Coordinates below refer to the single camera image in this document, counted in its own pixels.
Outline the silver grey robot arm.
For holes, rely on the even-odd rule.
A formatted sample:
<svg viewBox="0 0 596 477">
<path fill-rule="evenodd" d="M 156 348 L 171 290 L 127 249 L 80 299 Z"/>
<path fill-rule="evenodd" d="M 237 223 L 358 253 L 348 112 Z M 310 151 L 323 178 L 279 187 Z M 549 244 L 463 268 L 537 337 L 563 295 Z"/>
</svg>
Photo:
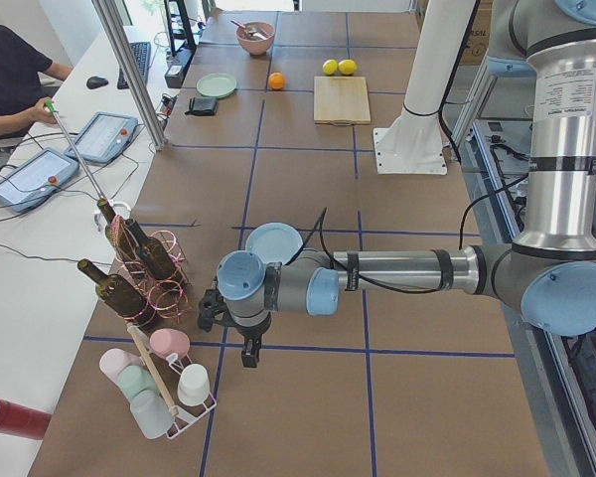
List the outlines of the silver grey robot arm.
<svg viewBox="0 0 596 477">
<path fill-rule="evenodd" d="M 572 337 L 596 328 L 596 1 L 497 1 L 489 63 L 535 73 L 523 230 L 508 244 L 456 250 L 313 249 L 266 224 L 220 262 L 198 325 L 236 329 L 257 365 L 276 311 L 331 315 L 341 291 L 409 295 L 460 289 L 516 309 L 530 325 Z"/>
</svg>

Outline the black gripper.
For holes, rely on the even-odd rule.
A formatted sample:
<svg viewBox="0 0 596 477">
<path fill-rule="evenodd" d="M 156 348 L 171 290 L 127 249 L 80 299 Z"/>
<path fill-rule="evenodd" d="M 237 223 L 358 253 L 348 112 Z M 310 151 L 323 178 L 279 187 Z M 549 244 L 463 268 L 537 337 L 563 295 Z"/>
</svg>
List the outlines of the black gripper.
<svg viewBox="0 0 596 477">
<path fill-rule="evenodd" d="M 231 314 L 230 318 L 238 333 L 243 337 L 242 365 L 245 368 L 256 368 L 259 362 L 262 336 L 271 325 L 271 313 L 261 311 L 249 317 Z"/>
</svg>

